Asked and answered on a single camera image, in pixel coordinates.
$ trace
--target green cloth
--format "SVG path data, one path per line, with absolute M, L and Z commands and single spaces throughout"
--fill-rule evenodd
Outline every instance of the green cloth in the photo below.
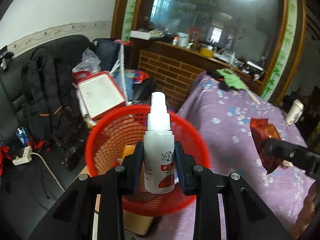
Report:
M 237 76 L 233 75 L 228 69 L 218 69 L 217 72 L 223 76 L 224 82 L 228 87 L 234 87 L 235 89 L 247 90 L 248 87 L 244 82 Z

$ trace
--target black bag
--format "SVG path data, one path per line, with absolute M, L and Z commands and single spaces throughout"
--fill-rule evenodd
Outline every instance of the black bag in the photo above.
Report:
M 94 52 L 101 60 L 101 70 L 111 71 L 118 59 L 120 44 L 115 42 L 114 39 L 105 38 L 94 39 L 92 43 L 95 42 L 97 42 L 97 46 L 95 46 Z M 127 69 L 131 68 L 131 53 L 132 48 L 124 46 L 124 64 Z
M 22 67 L 24 126 L 33 139 L 66 146 L 79 133 L 83 119 L 71 74 L 72 66 L 46 48 L 35 50 Z

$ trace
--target yellow container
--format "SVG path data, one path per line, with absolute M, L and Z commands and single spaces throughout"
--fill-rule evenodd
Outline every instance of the yellow container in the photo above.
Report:
M 213 57 L 214 50 L 208 50 L 206 48 L 201 48 L 200 55 L 205 56 L 205 57 Z

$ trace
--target mirror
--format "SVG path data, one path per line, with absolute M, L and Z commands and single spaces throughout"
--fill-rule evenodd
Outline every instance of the mirror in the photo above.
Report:
M 154 0 L 149 27 L 193 33 L 264 67 L 275 37 L 279 0 Z

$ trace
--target plastic wrap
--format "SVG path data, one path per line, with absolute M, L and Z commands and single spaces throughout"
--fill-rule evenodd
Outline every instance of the plastic wrap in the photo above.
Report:
M 100 59 L 89 48 L 82 54 L 82 62 L 75 66 L 72 70 L 73 73 L 80 71 L 88 71 L 92 75 L 101 72 Z

